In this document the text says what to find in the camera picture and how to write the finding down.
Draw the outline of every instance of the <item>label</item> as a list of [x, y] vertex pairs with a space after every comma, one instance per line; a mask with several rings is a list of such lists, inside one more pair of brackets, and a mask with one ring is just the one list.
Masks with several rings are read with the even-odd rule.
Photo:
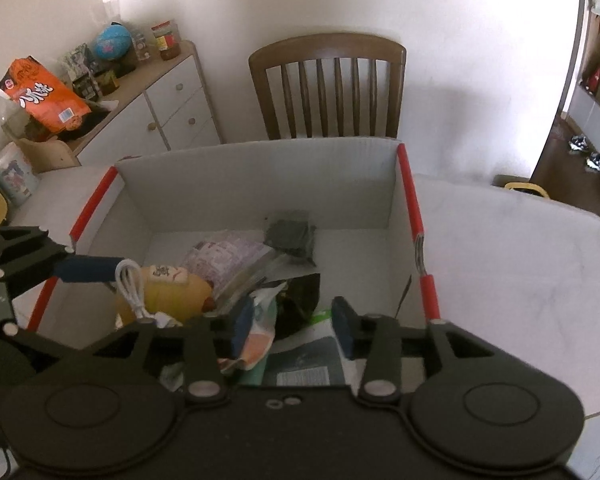
[[160, 36], [159, 38], [155, 38], [155, 41], [158, 44], [159, 50], [168, 50], [176, 43], [176, 41], [173, 39], [173, 34], [171, 33]]
[[58, 119], [60, 119], [61, 123], [65, 123], [67, 122], [69, 119], [71, 119], [72, 117], [74, 117], [74, 111], [71, 110], [71, 108], [67, 108], [66, 110], [62, 111], [61, 113], [58, 114]]
[[305, 368], [276, 375], [276, 386], [329, 386], [329, 369], [326, 366]]
[[186, 285], [189, 279], [187, 269], [168, 265], [152, 265], [149, 267], [149, 281], [163, 283], [178, 283]]
[[27, 103], [39, 105], [45, 100], [45, 97], [48, 97], [53, 91], [54, 89], [49, 85], [35, 83], [35, 85], [33, 85], [33, 90], [31, 88], [25, 88], [17, 94], [20, 101], [20, 106], [22, 108], [26, 108]]

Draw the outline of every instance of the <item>wooden countertop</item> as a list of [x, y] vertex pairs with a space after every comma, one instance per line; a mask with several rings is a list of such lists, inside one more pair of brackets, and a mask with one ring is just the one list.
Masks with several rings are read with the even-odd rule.
[[137, 98], [149, 86], [154, 84], [163, 75], [169, 72], [176, 65], [183, 62], [189, 56], [195, 56], [196, 47], [190, 41], [180, 42], [181, 53], [178, 57], [163, 61], [159, 55], [146, 63], [140, 64], [133, 72], [119, 79], [120, 88], [115, 92], [104, 97], [106, 101], [118, 101], [118, 106], [107, 117], [98, 124], [93, 130], [80, 139], [70, 140], [66, 144], [71, 148], [74, 155], [78, 155], [83, 148], [95, 137], [102, 129], [107, 126], [127, 105]]

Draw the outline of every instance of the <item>plastic container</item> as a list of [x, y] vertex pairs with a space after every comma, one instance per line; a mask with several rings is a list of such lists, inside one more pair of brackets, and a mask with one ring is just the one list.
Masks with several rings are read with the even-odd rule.
[[171, 21], [155, 25], [151, 30], [154, 33], [162, 60], [168, 61], [180, 55], [180, 44], [175, 39]]
[[9, 140], [19, 140], [27, 136], [27, 124], [30, 115], [24, 108], [12, 101], [7, 94], [0, 91], [0, 127]]
[[130, 28], [129, 31], [131, 32], [131, 41], [134, 44], [138, 63], [151, 61], [151, 52], [149, 51], [149, 45], [146, 42], [144, 32], [136, 28]]
[[29, 159], [20, 148], [14, 142], [7, 144], [0, 152], [0, 189], [13, 205], [25, 203], [39, 183]]

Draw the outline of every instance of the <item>wooden floor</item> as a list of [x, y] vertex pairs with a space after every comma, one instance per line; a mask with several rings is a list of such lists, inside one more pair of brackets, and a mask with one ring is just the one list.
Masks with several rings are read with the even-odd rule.
[[553, 200], [600, 217], [600, 173], [586, 167], [586, 155], [571, 152], [568, 141], [573, 135], [569, 125], [556, 118], [530, 181]]

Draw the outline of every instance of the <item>yellow stool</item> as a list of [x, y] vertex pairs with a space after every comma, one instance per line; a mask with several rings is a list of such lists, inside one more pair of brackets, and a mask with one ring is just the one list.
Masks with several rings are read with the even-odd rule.
[[528, 182], [509, 182], [505, 184], [504, 189], [513, 189], [522, 193], [550, 198], [549, 194], [542, 187], [538, 186], [538, 184], [530, 184]]

